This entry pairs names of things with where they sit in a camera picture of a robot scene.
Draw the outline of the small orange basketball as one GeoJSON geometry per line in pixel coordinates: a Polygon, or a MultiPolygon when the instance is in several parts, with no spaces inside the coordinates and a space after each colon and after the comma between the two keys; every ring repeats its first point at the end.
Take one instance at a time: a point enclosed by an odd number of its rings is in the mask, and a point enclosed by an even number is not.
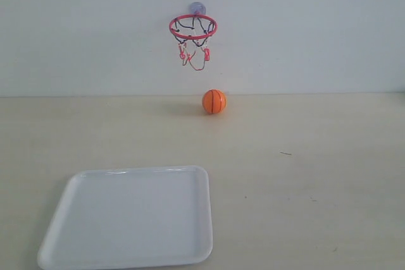
{"type": "Polygon", "coordinates": [[[219,114],[227,106],[227,97],[222,91],[211,89],[203,95],[202,106],[208,114],[219,114]]]}

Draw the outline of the red mini basketball hoop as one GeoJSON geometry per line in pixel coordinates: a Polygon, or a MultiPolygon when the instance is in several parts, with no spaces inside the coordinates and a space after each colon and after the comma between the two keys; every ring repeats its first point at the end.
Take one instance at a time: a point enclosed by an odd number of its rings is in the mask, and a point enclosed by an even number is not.
{"type": "Polygon", "coordinates": [[[218,30],[218,23],[207,15],[186,14],[169,23],[169,31],[177,42],[182,66],[203,71],[210,60],[208,42],[218,30]]]}

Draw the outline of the clear suction cup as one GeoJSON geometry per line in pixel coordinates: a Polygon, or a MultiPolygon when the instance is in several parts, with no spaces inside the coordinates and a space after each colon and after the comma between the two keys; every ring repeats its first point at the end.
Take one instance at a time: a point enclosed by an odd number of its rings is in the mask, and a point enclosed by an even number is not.
{"type": "Polygon", "coordinates": [[[193,15],[205,15],[206,7],[201,2],[193,2],[189,5],[189,13],[193,15]]]}

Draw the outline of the white plastic tray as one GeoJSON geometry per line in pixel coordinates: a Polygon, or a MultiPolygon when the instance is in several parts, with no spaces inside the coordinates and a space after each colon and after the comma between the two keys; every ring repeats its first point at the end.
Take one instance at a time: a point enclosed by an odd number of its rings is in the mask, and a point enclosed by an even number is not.
{"type": "Polygon", "coordinates": [[[42,269],[133,269],[206,260],[209,178],[199,166],[83,171],[66,184],[40,246],[42,269]]]}

